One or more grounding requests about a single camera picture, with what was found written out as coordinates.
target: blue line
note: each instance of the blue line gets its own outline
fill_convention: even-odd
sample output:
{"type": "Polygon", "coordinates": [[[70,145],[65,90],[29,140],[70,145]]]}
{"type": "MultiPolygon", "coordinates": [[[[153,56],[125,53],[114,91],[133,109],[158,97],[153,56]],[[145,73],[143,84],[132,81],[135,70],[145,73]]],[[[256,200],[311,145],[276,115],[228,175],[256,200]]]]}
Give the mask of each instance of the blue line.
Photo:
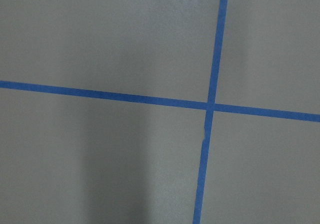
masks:
{"type": "Polygon", "coordinates": [[[219,74],[219,66],[221,59],[221,50],[223,44],[224,37],[224,29],[225,29],[225,20],[227,14],[227,1],[228,0],[220,0],[218,18],[217,18],[217,26],[215,33],[215,41],[214,41],[214,50],[213,50],[213,58],[212,58],[212,68],[211,68],[211,76],[210,76],[210,84],[208,91],[208,106],[205,113],[204,120],[204,140],[202,141],[201,147],[201,157],[200,157],[200,166],[198,173],[198,181],[197,181],[197,189],[195,195],[195,204],[194,204],[194,213],[193,213],[193,224],[200,224],[201,221],[201,211],[202,204],[204,198],[204,190],[205,190],[205,182],[206,182],[206,172],[207,172],[207,164],[208,164],[208,155],[209,155],[209,146],[210,146],[210,137],[211,137],[211,129],[214,118],[214,106],[216,101],[216,92],[218,85],[218,74],[219,74]]]}
{"type": "Polygon", "coordinates": [[[111,93],[103,91],[94,91],[87,89],[77,89],[77,88],[65,88],[65,87],[56,87],[48,85],[39,85],[39,84],[30,84],[30,83],[18,83],[10,81],[1,81],[0,88],[9,88],[9,89],[18,89],[42,93],[54,93],[54,94],[63,94],[79,97],[88,97],[88,98],[100,98],[100,99],[109,99],[109,100],[118,100],[134,103],[147,103],[147,104],[156,104],[163,106],[172,106],[180,108],[192,108],[206,110],[207,103],[188,101],[188,100],[178,100],[170,98],[158,98],[158,97],[149,97],[141,95],[132,95],[132,94],[122,94],[122,93],[111,93]]]}
{"type": "Polygon", "coordinates": [[[264,109],[264,108],[250,108],[250,107],[241,107],[225,104],[215,104],[215,111],[219,112],[228,112],[228,113],[241,113],[249,115],[258,115],[264,117],[274,117],[274,118],[286,118],[286,119],[295,119],[311,122],[320,122],[320,114],[311,114],[311,113],[298,113],[298,112],[289,112],[289,111],[280,111],[273,109],[264,109]]]}

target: gray tile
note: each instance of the gray tile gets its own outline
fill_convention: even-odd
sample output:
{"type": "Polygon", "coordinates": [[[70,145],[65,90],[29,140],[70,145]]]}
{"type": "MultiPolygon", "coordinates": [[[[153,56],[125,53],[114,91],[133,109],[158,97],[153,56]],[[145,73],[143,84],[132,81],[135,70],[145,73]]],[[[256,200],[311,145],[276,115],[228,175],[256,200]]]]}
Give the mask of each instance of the gray tile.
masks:
{"type": "Polygon", "coordinates": [[[320,124],[216,112],[203,224],[318,224],[320,124]]]}
{"type": "Polygon", "coordinates": [[[3,223],[191,223],[205,112],[0,89],[3,223]]]}
{"type": "Polygon", "coordinates": [[[219,0],[0,0],[0,79],[206,101],[219,0]]]}
{"type": "Polygon", "coordinates": [[[320,0],[229,0],[217,102],[320,113],[320,0]]]}

